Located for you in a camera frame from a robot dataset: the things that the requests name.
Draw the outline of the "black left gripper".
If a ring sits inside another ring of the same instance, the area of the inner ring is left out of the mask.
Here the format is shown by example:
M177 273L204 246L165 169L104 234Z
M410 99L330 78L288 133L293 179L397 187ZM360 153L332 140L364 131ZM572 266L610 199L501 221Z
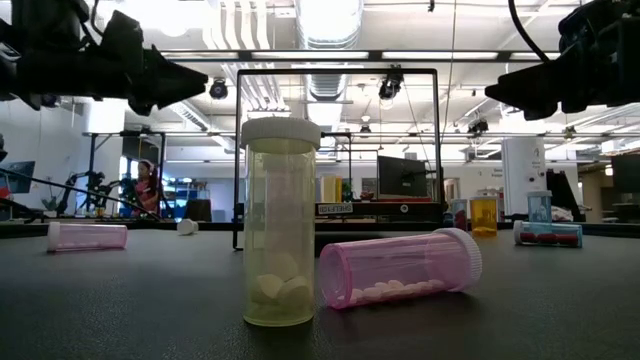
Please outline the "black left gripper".
M208 76L167 60L153 46L134 73L100 51L35 51L10 56L0 50L0 101L21 100L38 111L52 97L124 99L140 116L201 94Z

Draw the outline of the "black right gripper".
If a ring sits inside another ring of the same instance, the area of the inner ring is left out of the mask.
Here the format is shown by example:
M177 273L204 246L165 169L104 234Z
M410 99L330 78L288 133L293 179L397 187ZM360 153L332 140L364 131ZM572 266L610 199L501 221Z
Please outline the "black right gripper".
M619 107L640 103L640 49L618 47L609 54L580 53L577 48L560 56L562 94L547 96L554 66L539 64L498 77L486 96L521 110L526 121L552 116L561 103L564 113L582 112L592 105Z

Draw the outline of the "pink medicine bottle white cap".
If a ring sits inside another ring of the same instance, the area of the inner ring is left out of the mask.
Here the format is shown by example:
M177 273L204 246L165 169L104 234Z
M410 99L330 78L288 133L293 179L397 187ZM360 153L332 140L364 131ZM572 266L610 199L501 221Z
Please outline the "pink medicine bottle white cap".
M475 240L457 228L334 243L318 258L317 282L333 309L461 292L481 278Z
M48 226L49 253L124 249L128 229L124 225L74 224L51 222Z

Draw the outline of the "white shelf label sticker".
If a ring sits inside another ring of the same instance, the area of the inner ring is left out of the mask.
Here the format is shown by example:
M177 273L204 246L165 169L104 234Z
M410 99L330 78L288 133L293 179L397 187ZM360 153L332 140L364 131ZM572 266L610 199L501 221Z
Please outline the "white shelf label sticker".
M352 214L353 212L354 207L352 203L319 203L317 205L317 214L319 216Z

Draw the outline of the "white building column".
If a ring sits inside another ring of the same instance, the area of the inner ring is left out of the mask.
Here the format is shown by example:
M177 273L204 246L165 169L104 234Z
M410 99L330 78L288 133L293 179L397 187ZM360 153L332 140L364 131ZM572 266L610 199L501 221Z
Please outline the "white building column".
M527 194L547 188L543 139L506 138L501 152L505 214L527 214Z

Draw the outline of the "person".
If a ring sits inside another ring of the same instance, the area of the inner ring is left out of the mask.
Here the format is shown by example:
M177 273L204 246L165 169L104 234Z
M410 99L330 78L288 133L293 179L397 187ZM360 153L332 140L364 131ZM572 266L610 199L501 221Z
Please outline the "person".
M148 160L140 160L137 166L135 192L140 206L150 213L157 213L160 180L157 167Z

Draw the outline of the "black angled stand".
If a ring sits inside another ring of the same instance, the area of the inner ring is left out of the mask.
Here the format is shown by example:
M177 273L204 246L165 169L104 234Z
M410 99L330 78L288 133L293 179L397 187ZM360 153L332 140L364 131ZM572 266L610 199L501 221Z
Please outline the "black angled stand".
M551 205L569 210L574 222L584 222L585 215L580 211L574 193L564 171L546 170L546 186L551 192Z

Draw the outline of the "black computer monitor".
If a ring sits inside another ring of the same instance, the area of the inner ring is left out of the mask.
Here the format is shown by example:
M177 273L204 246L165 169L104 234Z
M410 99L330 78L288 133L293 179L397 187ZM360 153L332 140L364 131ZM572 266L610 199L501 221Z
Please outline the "black computer monitor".
M640 193L640 154L622 154L611 158L613 185L620 193Z
M418 160L377 157L378 194L392 197L429 197L429 170Z

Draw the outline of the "small computer monitor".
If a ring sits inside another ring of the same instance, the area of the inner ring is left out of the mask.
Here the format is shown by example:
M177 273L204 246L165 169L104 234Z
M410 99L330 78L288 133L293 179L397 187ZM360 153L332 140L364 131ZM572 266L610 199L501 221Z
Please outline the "small computer monitor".
M34 170L34 161L0 163L0 189L10 194L29 193Z

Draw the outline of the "black table mat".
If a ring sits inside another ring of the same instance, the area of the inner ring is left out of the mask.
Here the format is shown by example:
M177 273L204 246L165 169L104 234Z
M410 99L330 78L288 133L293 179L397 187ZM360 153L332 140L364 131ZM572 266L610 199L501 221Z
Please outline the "black table mat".
M640 360L640 239L580 249L479 243L464 293L254 327L226 233L136 230L125 249L50 255L0 240L0 360Z

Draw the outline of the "black background rig frame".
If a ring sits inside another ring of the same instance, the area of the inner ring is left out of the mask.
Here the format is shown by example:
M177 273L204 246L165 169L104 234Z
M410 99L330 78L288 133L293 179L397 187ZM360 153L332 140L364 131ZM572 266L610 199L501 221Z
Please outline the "black background rig frame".
M154 213L148 212L142 205L133 205L131 207L135 207L140 212L145 212L148 216L153 216L157 221L161 220L162 210L161 203L163 200L162 195L162 176L164 175L164 163L165 163L165 155L166 155L166 145L167 145L167 133L163 131L152 131L149 128L145 128L142 130L122 130L119 132L84 132L83 136L90 138L90 150L89 150L89 160L88 160L88 172L94 173L95 167L95 153L96 151L109 139L113 137L119 138L137 138L139 141L142 141L144 138L148 138L151 136L160 138L159 145L159 157L154 166L156 170L156 176L154 177L155 183L157 184L157 203L156 210Z

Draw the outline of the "black aluminium rig frame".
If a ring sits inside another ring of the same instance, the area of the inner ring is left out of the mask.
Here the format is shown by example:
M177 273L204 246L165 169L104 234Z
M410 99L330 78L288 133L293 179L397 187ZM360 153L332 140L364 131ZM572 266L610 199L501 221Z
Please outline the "black aluminium rig frame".
M129 230L174 231L175 223L154 222L113 222L113 225L125 225ZM640 239L640 224L618 223L580 223L584 235L602 237L620 237ZM48 232L48 223L1 223L0 239L44 236ZM317 232L337 233L382 233L382 232L429 232L437 229L434 223L317 223ZM200 223L200 231L242 232L242 224Z

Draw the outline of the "silver ceiling air duct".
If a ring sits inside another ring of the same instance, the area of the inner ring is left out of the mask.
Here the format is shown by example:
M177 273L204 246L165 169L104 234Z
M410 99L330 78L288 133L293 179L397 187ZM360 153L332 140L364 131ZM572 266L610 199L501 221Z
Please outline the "silver ceiling air duct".
M352 50L356 47L364 0L294 0L298 47L304 50ZM308 75L309 94L319 101L341 98L345 75Z

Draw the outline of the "wooden shelf black metal frame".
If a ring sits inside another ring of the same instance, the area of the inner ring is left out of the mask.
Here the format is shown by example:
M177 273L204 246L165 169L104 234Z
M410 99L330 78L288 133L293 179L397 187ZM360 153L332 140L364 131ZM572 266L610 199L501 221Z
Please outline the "wooden shelf black metal frame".
M239 87L243 83L243 77L246 76L266 76L266 75L361 75L361 74L375 74L375 75L431 75L433 85L433 105L434 105L434 140L435 140L435 170L425 170L426 173L436 174L436 182L438 185L436 191L437 199L432 202L411 202L409 200L401 201L398 199L391 199L389 201L375 201L375 202L356 202L352 205L352 213L341 212L338 215L352 215L352 216L424 216L427 219L427 223L441 224L443 220L443 206L444 201L444 185L443 185L443 171L442 171L442 158L441 158L441 132L439 122L439 103L438 103L438 72L434 68L370 68L370 69L351 69L351 68L312 68L312 69L242 69L238 71L237 86ZM243 231L243 224L239 222L239 216L244 214L244 205L239 202L239 181L240 181L240 140L241 140L241 115L236 116L236 145L235 145L235 157L234 157L234 210L233 210L233 222L232 222L232 248L236 251L243 251L244 248L238 245L238 233ZM348 169L349 176L351 176L352 170L352 138L355 133L351 132L322 132L322 137L346 137L348 139L349 147L347 152L349 153ZM406 213L402 213L401 205L416 205L417 208L405 209Z

